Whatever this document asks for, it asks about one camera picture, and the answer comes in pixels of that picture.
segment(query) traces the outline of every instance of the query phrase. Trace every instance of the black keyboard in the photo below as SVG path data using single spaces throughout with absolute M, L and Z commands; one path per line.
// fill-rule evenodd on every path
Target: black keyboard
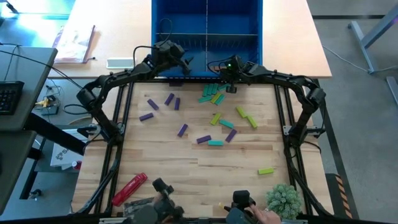
M 20 81 L 0 82 L 0 115 L 13 115 L 21 97 L 24 83 Z

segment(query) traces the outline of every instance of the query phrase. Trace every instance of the human hand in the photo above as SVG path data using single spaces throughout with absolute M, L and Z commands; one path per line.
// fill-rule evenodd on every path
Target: human hand
M 255 205 L 250 205 L 251 210 L 254 213 L 254 216 L 257 218 L 260 224 L 281 224 L 282 221 L 278 214 L 273 211 L 268 210 L 260 210 Z

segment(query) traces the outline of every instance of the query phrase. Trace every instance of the green plant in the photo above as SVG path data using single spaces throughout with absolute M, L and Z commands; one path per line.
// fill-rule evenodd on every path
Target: green plant
M 301 212 L 299 193 L 293 186 L 277 184 L 272 191 L 267 192 L 268 209 L 276 212 L 282 219 L 293 220 Z

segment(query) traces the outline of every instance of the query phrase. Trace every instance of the blue storage bin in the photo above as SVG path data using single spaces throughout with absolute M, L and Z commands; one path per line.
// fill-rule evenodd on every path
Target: blue storage bin
M 172 21 L 169 39 L 187 50 L 184 58 L 194 57 L 191 77 L 216 77 L 207 63 L 234 54 L 262 63 L 262 0 L 152 0 L 152 43 L 170 32 L 163 18 Z M 180 68 L 160 75 L 183 77 Z

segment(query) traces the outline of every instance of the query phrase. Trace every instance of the wooden work surface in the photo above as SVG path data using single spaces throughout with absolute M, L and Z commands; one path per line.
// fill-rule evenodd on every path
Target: wooden work surface
M 70 77 L 106 75 L 106 59 L 132 57 L 138 45 L 151 45 L 150 0 L 76 0 L 68 26 L 84 21 L 95 25 L 86 64 L 58 64 Z M 306 0 L 263 0 L 262 60 L 269 70 L 316 78 L 331 77 L 322 45 Z M 149 49 L 139 49 L 140 62 Z M 50 78 L 60 78 L 54 71 Z
M 127 202 L 155 196 L 151 183 L 161 177 L 173 186 L 175 192 L 171 198 L 184 208 L 186 217 L 225 217 L 226 212 L 218 207 L 218 203 L 229 205 L 235 190 L 249 190 L 251 197 L 264 208 L 266 192 L 276 184 L 289 183 L 274 87 L 238 85 L 237 94 L 224 93 L 226 98 L 219 106 L 210 102 L 198 103 L 202 89 L 203 84 L 184 84 L 183 87 L 169 87 L 166 83 L 134 85 L 116 192 L 138 173 L 145 172 L 148 180 Z M 174 111 L 175 100 L 169 106 L 164 105 L 171 92 L 181 98 L 179 111 Z M 117 88 L 109 93 L 103 105 L 109 118 L 113 115 L 116 95 Z M 149 98 L 160 107 L 158 111 L 149 106 Z M 293 93 L 291 98 L 297 120 L 301 105 Z M 235 110 L 238 105 L 257 121 L 257 129 L 238 115 Z M 150 112 L 154 118 L 139 121 L 140 116 Z M 213 139 L 224 140 L 230 132 L 222 125 L 210 124 L 215 113 L 221 113 L 221 119 L 234 123 L 238 134 L 222 147 L 197 144 L 196 139 L 202 136 L 210 134 Z M 179 138 L 177 133 L 184 123 L 188 124 L 188 129 Z M 316 142 L 310 137 L 307 140 Z M 105 150 L 104 142 L 93 142 L 87 147 L 73 197 L 74 211 L 80 209 L 98 187 Z M 308 186 L 323 206 L 333 212 L 318 149 L 303 144 L 302 155 Z M 274 173 L 257 174 L 258 169 L 267 167 L 273 167 Z M 106 207 L 107 199 L 108 191 L 102 209 Z M 122 210 L 123 206 L 114 207 L 113 214 Z

